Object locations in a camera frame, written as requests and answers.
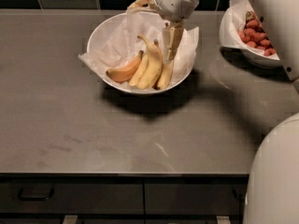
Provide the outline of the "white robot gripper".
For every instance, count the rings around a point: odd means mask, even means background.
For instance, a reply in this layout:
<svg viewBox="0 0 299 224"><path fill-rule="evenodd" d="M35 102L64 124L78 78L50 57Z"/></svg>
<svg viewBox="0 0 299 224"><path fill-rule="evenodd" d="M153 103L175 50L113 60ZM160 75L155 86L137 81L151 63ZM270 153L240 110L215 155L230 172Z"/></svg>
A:
<svg viewBox="0 0 299 224"><path fill-rule="evenodd" d="M184 33L183 23L198 6L199 0L135 0L127 9L128 14L141 11L155 12L167 21L162 30L164 61L170 63L176 57Z"/></svg>

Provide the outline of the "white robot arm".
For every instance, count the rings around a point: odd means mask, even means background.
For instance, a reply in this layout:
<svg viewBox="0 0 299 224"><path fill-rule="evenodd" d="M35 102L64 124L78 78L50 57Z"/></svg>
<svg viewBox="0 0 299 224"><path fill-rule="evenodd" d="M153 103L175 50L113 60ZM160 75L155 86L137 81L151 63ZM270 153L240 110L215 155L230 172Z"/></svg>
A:
<svg viewBox="0 0 299 224"><path fill-rule="evenodd" d="M245 0L255 12L278 55L266 74L298 92L298 0ZM150 11L169 21L165 55L174 59L183 26L199 0L135 0L128 13ZM299 224L299 121L293 114L258 146L249 171L242 224Z"/></svg>

